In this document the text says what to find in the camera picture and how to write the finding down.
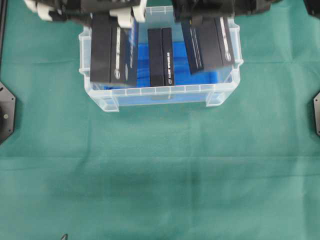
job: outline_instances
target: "teal tablecloth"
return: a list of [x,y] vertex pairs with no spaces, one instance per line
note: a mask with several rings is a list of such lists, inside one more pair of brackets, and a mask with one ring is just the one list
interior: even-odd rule
[[245,64],[222,106],[104,113],[78,73],[82,28],[9,0],[0,239],[320,239],[320,20],[285,0],[236,23]]

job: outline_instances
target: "plastic container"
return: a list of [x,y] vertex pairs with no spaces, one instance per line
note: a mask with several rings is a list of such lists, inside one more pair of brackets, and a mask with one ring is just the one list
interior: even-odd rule
[[[176,66],[174,55],[175,86],[148,87],[147,66],[140,69],[146,54],[149,28],[172,28],[174,49],[184,42],[181,24],[175,23],[172,6],[147,7],[146,22],[139,26],[139,67],[136,88],[106,89],[100,84],[90,83],[91,61],[91,30],[84,28],[79,35],[80,40],[80,69],[84,75],[84,88],[90,98],[105,112],[119,112],[121,106],[177,104],[205,102],[207,107],[219,106],[230,96],[240,83],[240,65],[243,64],[240,44],[240,27],[233,18],[228,19],[230,34],[235,57],[233,66],[217,69],[214,72],[190,75],[185,69],[186,64]],[[182,61],[187,56],[181,54]]]

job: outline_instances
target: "clear plastic bin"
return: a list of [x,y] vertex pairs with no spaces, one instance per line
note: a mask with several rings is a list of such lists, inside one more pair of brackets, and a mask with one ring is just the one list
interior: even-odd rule
[[[84,88],[90,98],[105,112],[119,112],[120,106],[177,104],[205,102],[207,107],[219,106],[230,96],[240,83],[240,66],[243,64],[240,44],[240,27],[233,18],[228,19],[235,57],[233,66],[212,72],[212,84],[194,84],[158,87],[137,87],[125,89],[105,89],[99,84],[90,83],[91,30],[84,28],[79,35],[80,69],[84,75]],[[149,28],[172,28],[174,43],[183,43],[181,24],[175,23],[172,6],[147,7],[146,22],[139,26],[139,44],[148,43]]]

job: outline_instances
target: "green cloth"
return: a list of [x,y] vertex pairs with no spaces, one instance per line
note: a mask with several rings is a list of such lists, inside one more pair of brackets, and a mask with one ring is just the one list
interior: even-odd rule
[[82,28],[9,0],[0,79],[17,104],[0,238],[320,239],[320,20],[285,0],[235,21],[245,64],[222,106],[105,113],[78,73]]

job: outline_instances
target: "robotic hand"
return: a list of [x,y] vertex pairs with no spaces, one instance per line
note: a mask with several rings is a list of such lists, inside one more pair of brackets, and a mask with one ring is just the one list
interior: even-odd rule
[[121,28],[132,28],[146,21],[147,0],[24,0],[26,6],[44,21],[68,20],[90,27],[91,14],[107,13],[117,17]]

